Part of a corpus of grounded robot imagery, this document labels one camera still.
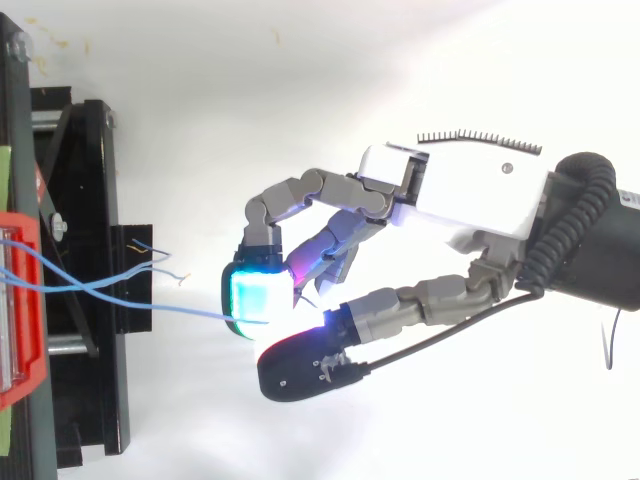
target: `black coiled cord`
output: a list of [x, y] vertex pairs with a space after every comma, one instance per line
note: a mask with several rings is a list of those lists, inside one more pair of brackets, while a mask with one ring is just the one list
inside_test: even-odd
[[616, 171], [596, 153], [576, 153], [562, 160], [556, 172], [585, 183], [576, 205], [538, 240], [527, 254], [516, 288], [538, 298], [547, 288], [567, 255], [602, 217], [616, 191]]

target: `blue wire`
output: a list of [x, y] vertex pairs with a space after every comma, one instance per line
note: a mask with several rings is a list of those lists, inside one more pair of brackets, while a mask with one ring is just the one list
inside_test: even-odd
[[158, 250], [157, 248], [152, 248], [149, 245], [146, 245], [138, 240], [136, 240], [135, 238], [131, 240], [133, 243], [135, 243], [136, 245], [138, 245], [139, 247], [142, 248], [146, 248], [147, 250], [151, 250], [152, 252], [157, 252], [157, 253], [161, 253], [163, 255], [166, 255], [167, 257], [170, 257], [171, 254], [167, 253], [167, 252], [163, 252], [162, 250]]
[[[143, 248], [148, 248], [145, 245], [141, 245], [140, 242], [136, 242], [136, 243], [138, 243], [138, 245], [142, 246]], [[23, 252], [28, 253], [32, 257], [38, 259], [44, 266], [46, 266], [47, 268], [49, 268], [50, 270], [58, 274], [60, 277], [64, 278], [66, 281], [68, 281], [72, 285], [79, 287], [82, 291], [87, 292], [89, 295], [96, 297], [100, 300], [104, 300], [105, 302], [113, 303], [115, 305], [120, 305], [126, 308], [136, 308], [139, 310], [164, 310], [168, 312], [185, 313], [188, 315], [198, 315], [201, 317], [216, 318], [219, 320], [224, 320], [226, 322], [241, 322], [241, 323], [251, 323], [251, 324], [257, 324], [257, 325], [264, 325], [268, 323], [268, 322], [259, 321], [259, 320], [237, 319], [237, 318], [229, 317], [219, 313], [208, 312], [206, 310], [196, 310], [191, 308], [174, 307], [172, 305], [156, 305], [156, 304], [137, 303], [137, 302], [129, 302], [126, 300], [121, 300], [119, 298], [115, 298], [110, 295], [105, 295], [104, 293], [98, 292], [96, 290], [93, 290], [92, 288], [87, 287], [84, 283], [72, 277], [64, 270], [58, 268], [55, 264], [51, 263], [45, 257], [40, 255], [40, 253], [36, 252], [35, 250], [33, 250], [32, 248], [28, 247], [23, 243], [14, 242], [13, 240], [0, 239], [0, 245], [9, 245], [11, 247], [17, 248], [19, 250], [22, 250]], [[17, 287], [28, 288], [35, 291], [40, 291], [42, 288], [47, 288], [43, 285], [34, 285], [24, 281], [15, 281], [7, 278], [0, 278], [0, 282], [6, 283], [8, 285], [15, 285]]]
[[[103, 280], [97, 280], [95, 282], [90, 282], [90, 283], [85, 283], [84, 286], [85, 287], [89, 287], [89, 288], [105, 288], [108, 287], [110, 285], [113, 285], [114, 283], [117, 283], [119, 281], [122, 280], [128, 280], [132, 277], [134, 277], [135, 275], [142, 273], [142, 272], [157, 272], [157, 273], [162, 273], [165, 275], [169, 275], [170, 277], [175, 278], [176, 280], [184, 280], [186, 277], [180, 277], [178, 275], [176, 275], [173, 272], [170, 272], [168, 270], [162, 270], [160, 268], [150, 268], [150, 267], [141, 267], [143, 264], [139, 264], [136, 265], [135, 267], [133, 267], [132, 269], [128, 270], [125, 273], [130, 273], [127, 274], [124, 278], [122, 277], [123, 274], [121, 275], [116, 275], [113, 277], [109, 277], [109, 278], [105, 278]], [[15, 281], [15, 282], [22, 282], [22, 283], [26, 283], [22, 278], [20, 278], [19, 276], [17, 276], [16, 274], [14, 274], [13, 272], [11, 272], [10, 270], [7, 270], [6, 268], [0, 268], [0, 273], [4, 274], [7, 278]], [[42, 293], [64, 293], [64, 292], [78, 292], [78, 291], [82, 291], [82, 288], [80, 287], [76, 287], [75, 285], [62, 285], [62, 286], [57, 286], [57, 287], [50, 287], [50, 286], [44, 286], [41, 285], [41, 289], [39, 289], [39, 292]]]
[[[144, 246], [144, 248], [147, 248], [148, 250], [151, 251], [156, 251], [158, 253], [162, 253], [164, 255], [163, 258], [160, 259], [156, 259], [156, 260], [150, 260], [148, 262], [142, 262], [138, 265], [136, 265], [133, 268], [130, 268], [129, 270], [127, 270], [126, 272], [120, 273], [118, 275], [114, 275], [113, 277], [109, 277], [109, 278], [105, 278], [102, 280], [96, 280], [94, 282], [89, 282], [89, 283], [85, 283], [84, 285], [86, 287], [95, 289], [95, 288], [104, 288], [104, 287], [108, 287], [110, 285], [113, 285], [114, 283], [117, 282], [121, 282], [123, 280], [128, 280], [131, 277], [133, 277], [134, 275], [137, 275], [140, 272], [143, 271], [158, 271], [159, 273], [165, 273], [168, 275], [171, 275], [173, 278], [175, 278], [176, 280], [183, 280], [184, 277], [178, 277], [177, 275], [174, 275], [171, 272], [168, 272], [166, 270], [159, 270], [159, 269], [153, 269], [153, 268], [149, 268], [151, 265], [153, 265], [154, 263], [160, 263], [160, 262], [164, 262], [165, 260], [168, 260], [171, 257], [171, 254], [167, 253], [167, 252], [163, 252], [162, 250], [155, 250], [151, 247], [148, 247], [147, 245], [138, 242], [137, 240], [133, 240], [134, 242], [141, 244], [142, 246]], [[8, 276], [9, 278], [12, 278], [13, 280], [17, 281], [17, 282], [23, 282], [23, 280], [18, 277], [17, 275], [15, 275], [13, 272], [10, 272], [6, 269], [0, 269], [0, 273], [4, 273], [6, 276]], [[39, 290], [42, 293], [61, 293], [61, 292], [69, 292], [69, 291], [81, 291], [82, 288], [74, 286], [74, 285], [62, 285], [62, 286], [47, 286], [47, 287], [43, 287], [43, 290]]]

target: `cyan light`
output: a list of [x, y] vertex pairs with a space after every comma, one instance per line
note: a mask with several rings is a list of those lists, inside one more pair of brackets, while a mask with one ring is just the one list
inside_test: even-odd
[[[279, 273], [237, 271], [231, 275], [231, 316], [238, 319], [276, 322], [293, 312], [293, 278]], [[262, 325], [236, 324], [247, 338], [256, 339]]]

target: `black metal frame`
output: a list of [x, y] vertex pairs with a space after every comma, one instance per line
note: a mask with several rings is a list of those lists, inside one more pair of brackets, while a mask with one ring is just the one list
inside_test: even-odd
[[[99, 100], [74, 105], [68, 87], [30, 92], [27, 64], [4, 48], [17, 31], [0, 14], [0, 145], [12, 146], [10, 208], [33, 217], [39, 211], [43, 255], [79, 280], [150, 260], [150, 251], [127, 246], [134, 238], [152, 245], [152, 227], [118, 225], [110, 108]], [[34, 131], [32, 105], [34, 111], [61, 111], [57, 128]], [[34, 158], [46, 183], [40, 198]], [[54, 213], [69, 226], [61, 242], [53, 238]], [[49, 271], [44, 278], [60, 282]], [[102, 291], [150, 303], [151, 274]], [[47, 295], [46, 313], [48, 335], [79, 335], [87, 353], [51, 356], [50, 376], [14, 406], [10, 457], [0, 458], [3, 479], [53, 480], [56, 466], [82, 464], [81, 446], [104, 444], [107, 455], [117, 455], [130, 442], [124, 335], [151, 331], [151, 311], [68, 292]]]
[[[43, 254], [74, 277], [105, 278], [151, 259], [127, 248], [133, 238], [152, 243], [150, 225], [118, 225], [113, 130], [110, 108], [99, 100], [73, 105], [66, 89], [32, 91], [34, 111], [62, 112], [57, 129], [34, 132], [36, 159], [47, 183], [40, 212]], [[50, 98], [59, 97], [55, 104]], [[53, 238], [50, 219], [59, 213], [69, 230]], [[47, 283], [56, 276], [45, 272]], [[103, 292], [141, 303], [151, 302], [151, 274], [142, 273]], [[105, 303], [84, 293], [47, 296], [50, 335], [80, 332], [86, 355], [51, 357], [58, 467], [82, 464], [80, 448], [104, 444], [107, 455], [122, 453], [130, 442], [124, 334], [151, 330], [151, 311]]]

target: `white wall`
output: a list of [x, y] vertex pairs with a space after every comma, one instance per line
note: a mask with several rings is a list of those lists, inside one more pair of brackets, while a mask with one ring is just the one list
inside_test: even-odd
[[[4, 0], [0, 10], [34, 37], [33, 85], [70, 84], [76, 100], [117, 110], [120, 219], [153, 223], [171, 268], [192, 274], [180, 288], [156, 278], [155, 300], [218, 310], [246, 200], [312, 166], [354, 171], [377, 141], [486, 129], [541, 143], [554, 161], [604, 154], [619, 186], [640, 191], [636, 4]], [[285, 248], [327, 215], [289, 221]], [[463, 272], [468, 260], [428, 231], [388, 230], [334, 300]], [[85, 449], [86, 465], [62, 478], [640, 476], [637, 315], [622, 316], [612, 372], [600, 323], [608, 330], [613, 311], [551, 294], [290, 405], [260, 395], [252, 345], [224, 325], [154, 318], [153, 334], [127, 338], [131, 446], [116, 458]]]

